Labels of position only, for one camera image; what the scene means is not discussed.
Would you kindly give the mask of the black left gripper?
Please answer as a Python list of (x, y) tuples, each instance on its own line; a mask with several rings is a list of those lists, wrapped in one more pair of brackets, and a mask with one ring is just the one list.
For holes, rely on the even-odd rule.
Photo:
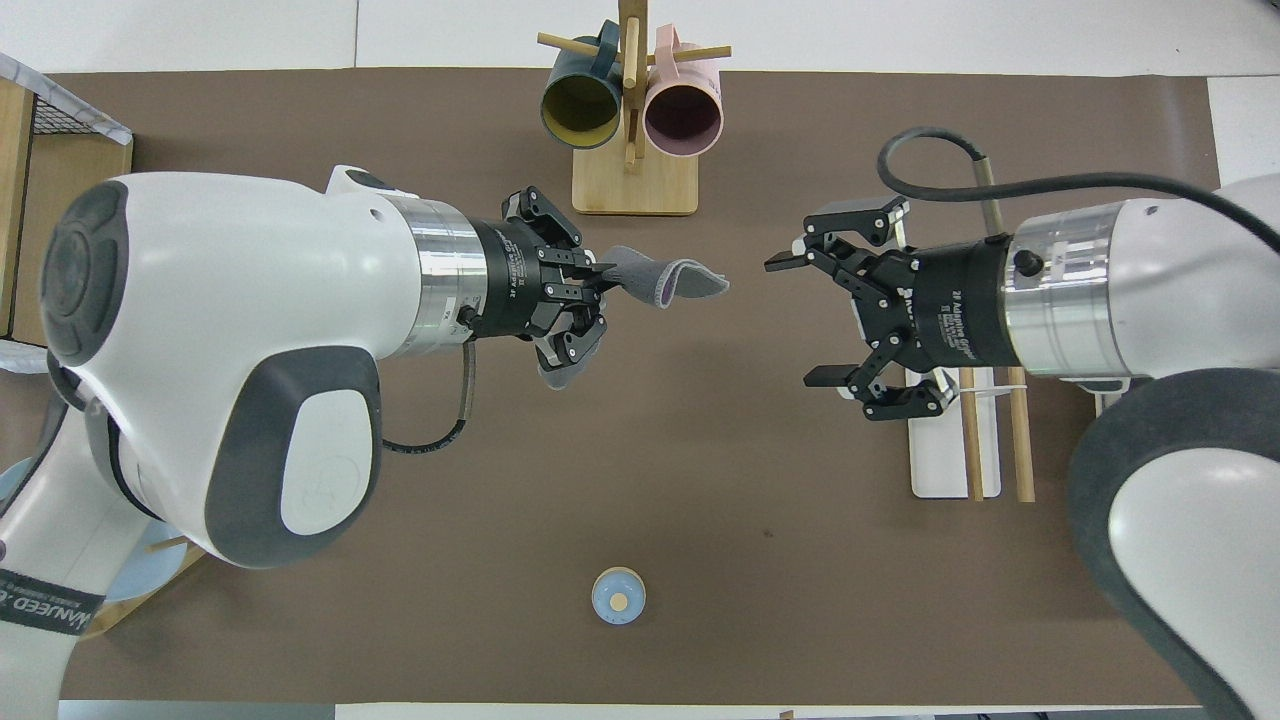
[[(617, 286), (605, 278), (616, 264), (598, 261), (576, 224), (536, 186), (513, 192), (502, 214), (506, 222), (468, 218), (486, 264), (474, 337), (534, 338), (541, 372), (576, 369), (607, 331), (600, 288)], [(543, 266), (582, 284), (545, 284)]]

